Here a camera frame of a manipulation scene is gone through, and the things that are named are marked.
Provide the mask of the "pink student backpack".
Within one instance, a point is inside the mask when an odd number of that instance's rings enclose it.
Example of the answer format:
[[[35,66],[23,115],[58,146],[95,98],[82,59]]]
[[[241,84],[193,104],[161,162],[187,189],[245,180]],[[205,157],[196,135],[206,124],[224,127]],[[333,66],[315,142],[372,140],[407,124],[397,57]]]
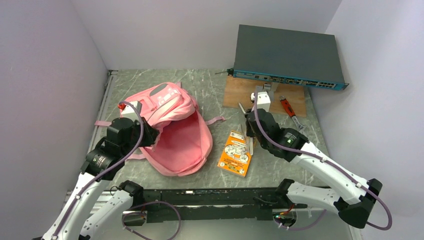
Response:
[[[180,82],[165,82],[125,99],[159,131],[153,146],[140,147],[130,160],[146,159],[159,173],[183,177],[197,172],[213,147],[208,128],[223,116],[204,120],[194,96]]]

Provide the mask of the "dark green book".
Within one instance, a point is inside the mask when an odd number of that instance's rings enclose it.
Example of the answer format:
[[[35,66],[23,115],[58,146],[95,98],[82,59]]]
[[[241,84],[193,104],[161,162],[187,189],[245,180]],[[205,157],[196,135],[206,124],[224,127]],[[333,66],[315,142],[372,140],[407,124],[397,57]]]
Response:
[[[251,156],[253,156],[253,154],[254,154],[254,138],[248,135],[249,124],[248,124],[247,119],[246,119],[247,112],[240,102],[238,103],[238,106],[239,106],[241,113],[242,113],[242,117],[240,118],[241,119],[240,120],[241,132],[242,132],[243,137],[245,139],[247,150],[248,150],[249,154]]]

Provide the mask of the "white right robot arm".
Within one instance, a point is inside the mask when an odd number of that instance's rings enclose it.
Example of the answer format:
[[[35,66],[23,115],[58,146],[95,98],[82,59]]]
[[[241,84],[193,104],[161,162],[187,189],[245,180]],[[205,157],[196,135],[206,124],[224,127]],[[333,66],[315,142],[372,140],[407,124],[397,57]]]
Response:
[[[335,213],[358,229],[371,224],[369,217],[383,187],[379,180],[365,179],[346,170],[296,129],[280,127],[264,109],[249,109],[244,117],[247,135],[256,138],[264,150],[301,166],[327,184],[327,188],[321,188],[285,178],[275,194],[280,207],[310,205]]]

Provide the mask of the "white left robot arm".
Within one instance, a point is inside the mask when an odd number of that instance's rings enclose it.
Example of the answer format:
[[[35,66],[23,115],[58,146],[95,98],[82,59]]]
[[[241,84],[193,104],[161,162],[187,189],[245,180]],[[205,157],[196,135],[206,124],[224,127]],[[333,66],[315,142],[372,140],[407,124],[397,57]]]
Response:
[[[94,149],[85,157],[81,172],[61,213],[42,240],[93,240],[111,225],[113,218],[128,208],[139,209],[144,203],[143,187],[126,180],[118,186],[115,196],[91,214],[98,198],[136,149],[156,143],[159,130],[141,121],[126,117],[114,119]]]

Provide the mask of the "orange adjustable wrench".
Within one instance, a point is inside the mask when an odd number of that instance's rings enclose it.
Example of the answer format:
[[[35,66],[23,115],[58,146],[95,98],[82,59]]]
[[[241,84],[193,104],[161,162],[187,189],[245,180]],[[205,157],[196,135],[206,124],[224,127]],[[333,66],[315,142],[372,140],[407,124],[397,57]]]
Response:
[[[304,134],[304,130],[305,130],[306,127],[304,125],[302,125],[300,123],[300,121],[298,120],[297,115],[296,115],[295,111],[293,110],[292,106],[290,105],[289,101],[284,96],[280,96],[279,102],[281,103],[283,109],[286,111],[286,113],[289,115],[289,117],[293,120],[297,130],[301,134]]]

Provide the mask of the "wooden board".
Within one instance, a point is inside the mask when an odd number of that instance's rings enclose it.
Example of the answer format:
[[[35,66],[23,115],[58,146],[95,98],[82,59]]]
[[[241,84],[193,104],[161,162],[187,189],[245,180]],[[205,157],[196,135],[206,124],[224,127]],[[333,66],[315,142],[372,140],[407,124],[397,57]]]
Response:
[[[245,108],[251,108],[251,93],[256,87],[262,87],[264,84],[260,80],[251,80],[228,76],[224,89],[223,106],[228,108],[238,108],[241,103]],[[279,97],[284,96],[298,117],[306,117],[306,98],[305,89],[302,86],[279,83],[274,92],[274,100],[270,104],[269,111],[273,114],[286,114]]]

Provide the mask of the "grey metal bracket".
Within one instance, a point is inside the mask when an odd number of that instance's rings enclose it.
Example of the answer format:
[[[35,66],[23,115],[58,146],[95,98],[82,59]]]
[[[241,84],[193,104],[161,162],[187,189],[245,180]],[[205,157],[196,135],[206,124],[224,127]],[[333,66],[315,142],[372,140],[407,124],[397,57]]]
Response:
[[[257,92],[267,92],[271,101],[274,101],[274,93],[277,90],[278,84],[275,82],[264,83],[262,86],[257,85],[255,90]]]

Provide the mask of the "blue network switch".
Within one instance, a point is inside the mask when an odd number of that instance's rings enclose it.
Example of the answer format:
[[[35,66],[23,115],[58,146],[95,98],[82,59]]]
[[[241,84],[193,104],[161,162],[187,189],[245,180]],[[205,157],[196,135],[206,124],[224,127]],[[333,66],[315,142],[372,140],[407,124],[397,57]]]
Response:
[[[345,82],[334,35],[239,25],[228,74],[269,83],[342,91]]]

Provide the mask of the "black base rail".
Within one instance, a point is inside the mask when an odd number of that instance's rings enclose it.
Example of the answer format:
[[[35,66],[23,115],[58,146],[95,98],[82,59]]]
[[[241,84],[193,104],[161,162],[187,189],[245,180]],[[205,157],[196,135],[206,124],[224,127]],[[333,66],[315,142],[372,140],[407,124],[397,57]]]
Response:
[[[274,215],[294,208],[306,208],[305,204],[292,203],[277,193],[275,187],[259,188],[194,188],[194,189],[145,189],[125,210],[125,223],[136,226],[141,223],[165,221],[234,220],[254,219],[271,221]]]

